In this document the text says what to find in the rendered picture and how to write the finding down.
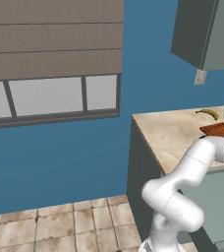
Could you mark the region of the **white wall socket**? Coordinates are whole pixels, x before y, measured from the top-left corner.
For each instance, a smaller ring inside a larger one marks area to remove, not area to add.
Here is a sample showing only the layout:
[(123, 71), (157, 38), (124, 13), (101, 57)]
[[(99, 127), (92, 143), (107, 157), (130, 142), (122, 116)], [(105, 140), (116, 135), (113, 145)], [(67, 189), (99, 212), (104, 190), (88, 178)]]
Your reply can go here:
[(196, 70), (196, 78), (195, 78), (195, 84), (196, 85), (203, 85), (206, 80), (206, 71), (197, 69)]

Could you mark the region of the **grey base cabinet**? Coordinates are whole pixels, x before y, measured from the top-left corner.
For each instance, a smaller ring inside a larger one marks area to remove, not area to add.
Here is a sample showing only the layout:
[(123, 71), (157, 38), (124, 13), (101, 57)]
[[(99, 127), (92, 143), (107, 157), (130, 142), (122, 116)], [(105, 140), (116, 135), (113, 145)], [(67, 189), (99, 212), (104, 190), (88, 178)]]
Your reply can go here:
[[(197, 134), (182, 151), (186, 152), (201, 137), (202, 134)], [(172, 172), (182, 158), (166, 164), (165, 157), (157, 151), (160, 148), (172, 151), (182, 142), (181, 133), (157, 134), (156, 128), (145, 124), (141, 115), (132, 117), (127, 197), (141, 239), (148, 238), (154, 213), (141, 197), (143, 185)], [(204, 212), (201, 228), (194, 232), (180, 231), (178, 242), (192, 242), (198, 252), (224, 252), (224, 163), (214, 160), (197, 187), (183, 186), (178, 192)]]

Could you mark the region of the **yellow banana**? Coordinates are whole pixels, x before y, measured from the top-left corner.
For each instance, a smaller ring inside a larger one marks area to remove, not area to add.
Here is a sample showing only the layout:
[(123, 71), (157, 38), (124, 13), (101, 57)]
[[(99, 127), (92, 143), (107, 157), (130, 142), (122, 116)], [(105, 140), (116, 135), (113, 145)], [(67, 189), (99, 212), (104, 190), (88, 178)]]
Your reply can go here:
[(204, 108), (199, 111), (196, 111), (196, 113), (205, 113), (205, 114), (211, 115), (215, 120), (219, 119), (218, 113), (212, 109)]

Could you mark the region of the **grey wall cupboard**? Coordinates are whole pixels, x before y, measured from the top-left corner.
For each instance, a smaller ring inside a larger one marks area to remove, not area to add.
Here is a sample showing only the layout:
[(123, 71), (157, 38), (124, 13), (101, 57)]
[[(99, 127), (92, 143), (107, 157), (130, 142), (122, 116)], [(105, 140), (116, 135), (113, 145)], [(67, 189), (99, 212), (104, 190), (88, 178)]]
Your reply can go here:
[(171, 52), (200, 70), (224, 70), (224, 0), (178, 0)]

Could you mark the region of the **grey framed window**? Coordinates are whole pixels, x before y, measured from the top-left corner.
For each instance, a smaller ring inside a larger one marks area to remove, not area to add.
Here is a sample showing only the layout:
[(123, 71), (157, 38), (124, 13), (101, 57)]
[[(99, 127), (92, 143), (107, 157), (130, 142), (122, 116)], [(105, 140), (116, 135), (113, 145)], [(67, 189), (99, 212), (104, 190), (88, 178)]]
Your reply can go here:
[(118, 117), (121, 76), (4, 80), (0, 128)]

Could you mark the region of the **brown wooden cutting board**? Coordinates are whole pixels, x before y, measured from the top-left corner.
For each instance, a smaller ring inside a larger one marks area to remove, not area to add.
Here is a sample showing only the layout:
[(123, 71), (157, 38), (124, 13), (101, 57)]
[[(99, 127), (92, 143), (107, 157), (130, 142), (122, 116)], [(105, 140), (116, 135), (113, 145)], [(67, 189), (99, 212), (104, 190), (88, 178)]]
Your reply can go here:
[(221, 136), (224, 137), (224, 122), (202, 126), (199, 128), (207, 136)]

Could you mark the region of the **beige window blind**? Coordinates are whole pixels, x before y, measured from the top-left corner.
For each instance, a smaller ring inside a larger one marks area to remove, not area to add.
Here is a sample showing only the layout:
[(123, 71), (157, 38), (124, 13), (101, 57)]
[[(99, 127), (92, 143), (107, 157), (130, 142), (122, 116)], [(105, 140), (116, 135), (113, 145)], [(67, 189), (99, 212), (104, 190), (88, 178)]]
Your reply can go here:
[(120, 74), (124, 0), (0, 0), (0, 81)]

